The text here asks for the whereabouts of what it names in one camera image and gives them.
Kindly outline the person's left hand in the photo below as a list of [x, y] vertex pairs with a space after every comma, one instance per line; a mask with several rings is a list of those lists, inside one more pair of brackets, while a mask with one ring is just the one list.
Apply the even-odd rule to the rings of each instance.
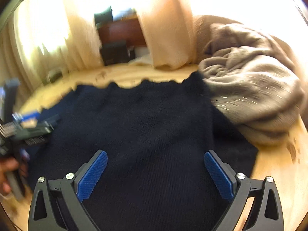
[[11, 187], [6, 177], [6, 173], [12, 172], [16, 169], [19, 169], [23, 177], [28, 176], [28, 164], [24, 158], [20, 163], [12, 157], [1, 159], [1, 194], [4, 196], [11, 192]]

